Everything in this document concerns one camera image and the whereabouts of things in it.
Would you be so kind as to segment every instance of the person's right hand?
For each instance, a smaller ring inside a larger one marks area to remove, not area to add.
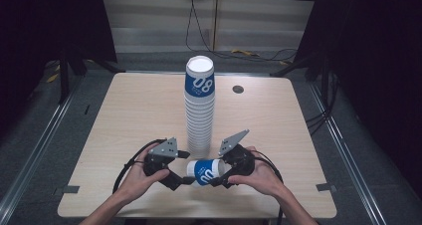
[[[254,146],[246,147],[256,157],[261,155],[256,151]],[[277,177],[273,169],[265,162],[255,160],[255,170],[249,176],[232,175],[229,177],[229,182],[234,184],[247,184],[255,188],[258,192],[276,196],[281,188],[284,187],[283,182]]]

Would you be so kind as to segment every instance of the forearm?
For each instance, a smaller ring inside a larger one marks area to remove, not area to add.
[[[96,209],[89,217],[87,217],[81,225],[97,225],[108,224],[110,220],[117,214],[122,207],[127,204],[123,196],[113,194],[99,208]]]
[[[315,224],[316,221],[299,203],[295,195],[286,187],[280,186],[280,189],[275,193],[274,197],[279,202],[286,218],[295,225]]]

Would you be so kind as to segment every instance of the hand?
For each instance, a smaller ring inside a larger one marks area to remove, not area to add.
[[[159,170],[151,176],[146,176],[143,172],[143,162],[148,152],[157,145],[159,143],[152,144],[137,157],[135,160],[136,163],[131,167],[120,188],[117,190],[116,194],[122,196],[127,203],[142,196],[152,183],[165,178],[170,173],[168,169]]]
[[[256,157],[261,155],[256,151],[254,146],[246,147]],[[255,188],[258,192],[276,196],[281,188],[285,185],[274,173],[273,169],[263,161],[255,160],[255,170],[249,176],[232,175],[229,177],[229,182],[234,184],[246,184]]]

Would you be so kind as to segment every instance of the person's left hand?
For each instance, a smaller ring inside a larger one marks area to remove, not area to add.
[[[143,172],[143,162],[146,155],[157,145],[159,145],[159,143],[150,145],[137,157],[135,160],[137,162],[131,167],[123,183],[115,192],[115,195],[122,196],[126,203],[130,203],[142,196],[152,183],[165,178],[170,173],[168,169],[159,170],[151,176],[146,176]]]

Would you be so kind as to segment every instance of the wooden table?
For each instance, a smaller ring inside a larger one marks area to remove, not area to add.
[[[217,76],[216,104],[210,158],[218,157],[221,140],[248,128],[241,141],[268,155],[285,184],[313,217],[331,218],[336,209],[292,84],[287,79]],[[236,94],[234,86],[244,92]],[[178,149],[187,150],[184,75],[117,74],[105,96],[95,124],[69,185],[77,194],[64,194],[63,217],[90,215],[110,195],[123,165],[145,144],[175,136]],[[188,159],[169,167],[186,175]],[[181,185],[176,191],[153,184],[117,216],[144,218],[275,218],[279,205],[246,185]]]

